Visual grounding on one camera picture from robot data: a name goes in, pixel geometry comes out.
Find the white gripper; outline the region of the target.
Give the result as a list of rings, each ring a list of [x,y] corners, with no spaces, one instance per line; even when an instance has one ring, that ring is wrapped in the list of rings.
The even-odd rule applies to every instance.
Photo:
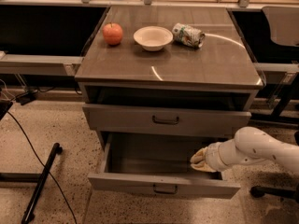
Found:
[[[191,167],[195,171],[207,173],[222,172],[226,170],[228,166],[221,159],[220,147],[221,142],[216,142],[210,144],[207,149],[206,147],[200,148],[190,159]]]

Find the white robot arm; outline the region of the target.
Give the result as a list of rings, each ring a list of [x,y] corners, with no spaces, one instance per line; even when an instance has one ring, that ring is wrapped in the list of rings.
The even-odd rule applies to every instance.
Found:
[[[244,127],[233,139],[199,149],[190,159],[201,172],[223,172],[235,165],[255,165],[272,161],[299,174],[299,146],[284,143],[264,131]]]

